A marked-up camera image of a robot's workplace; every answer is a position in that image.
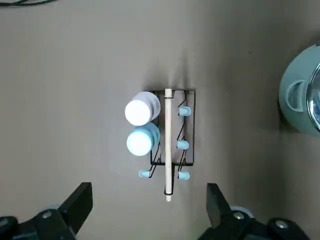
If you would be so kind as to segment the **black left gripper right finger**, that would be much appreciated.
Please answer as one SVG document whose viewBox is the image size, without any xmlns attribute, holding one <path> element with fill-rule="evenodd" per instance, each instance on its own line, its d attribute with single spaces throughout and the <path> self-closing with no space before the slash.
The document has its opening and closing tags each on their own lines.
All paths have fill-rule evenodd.
<svg viewBox="0 0 320 240">
<path fill-rule="evenodd" d="M 216 183 L 206 185 L 206 212 L 211 226 L 201 240 L 309 240 L 300 226 L 289 219 L 273 217 L 266 224 L 244 207 L 231 207 Z"/>
</svg>

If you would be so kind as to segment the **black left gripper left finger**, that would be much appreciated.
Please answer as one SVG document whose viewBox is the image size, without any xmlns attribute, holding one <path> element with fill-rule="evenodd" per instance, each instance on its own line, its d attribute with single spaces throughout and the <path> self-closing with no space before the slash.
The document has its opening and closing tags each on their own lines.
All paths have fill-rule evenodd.
<svg viewBox="0 0 320 240">
<path fill-rule="evenodd" d="M 0 217 L 2 240 L 75 240 L 93 209 L 91 182 L 82 182 L 57 208 L 47 208 L 24 222 Z"/>
</svg>

